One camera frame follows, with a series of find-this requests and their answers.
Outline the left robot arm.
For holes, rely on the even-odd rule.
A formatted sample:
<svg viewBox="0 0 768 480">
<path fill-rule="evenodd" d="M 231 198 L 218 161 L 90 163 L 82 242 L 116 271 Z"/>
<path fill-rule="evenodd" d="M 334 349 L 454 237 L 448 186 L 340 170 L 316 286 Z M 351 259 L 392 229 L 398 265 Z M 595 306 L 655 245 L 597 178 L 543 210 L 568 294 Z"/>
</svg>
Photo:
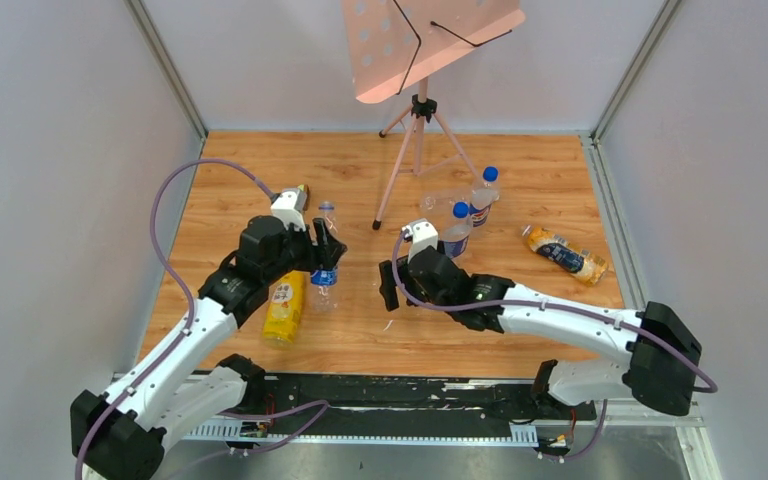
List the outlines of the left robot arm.
<svg viewBox="0 0 768 480">
<path fill-rule="evenodd" d="M 266 386 L 253 363 L 231 356 L 198 383 L 187 378 L 208 353 L 235 333 L 292 271 L 337 266 L 348 248 L 323 218 L 312 225 L 257 216 L 239 246 L 188 298 L 182 320 L 135 367 L 103 393 L 81 392 L 70 407 L 74 476 L 91 470 L 104 479 L 149 479 L 167 452 L 214 415 L 233 408 L 258 411 Z"/>
</svg>

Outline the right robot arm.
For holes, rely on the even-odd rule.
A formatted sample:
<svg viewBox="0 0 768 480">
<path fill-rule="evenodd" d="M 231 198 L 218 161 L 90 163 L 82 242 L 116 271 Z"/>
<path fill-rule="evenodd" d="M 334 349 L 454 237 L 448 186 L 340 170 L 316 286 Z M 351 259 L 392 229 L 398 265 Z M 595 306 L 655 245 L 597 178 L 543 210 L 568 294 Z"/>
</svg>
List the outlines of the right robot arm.
<svg viewBox="0 0 768 480">
<path fill-rule="evenodd" d="M 469 274 L 428 247 L 378 265 L 385 307 L 442 312 L 474 331 L 531 335 L 594 353 L 587 361 L 544 361 L 531 403 L 544 417 L 590 400 L 633 398 L 656 412 L 688 415 L 697 393 L 719 386 L 700 367 L 702 347 L 670 306 L 641 310 L 588 305 L 543 294 L 501 276 Z"/>
</svg>

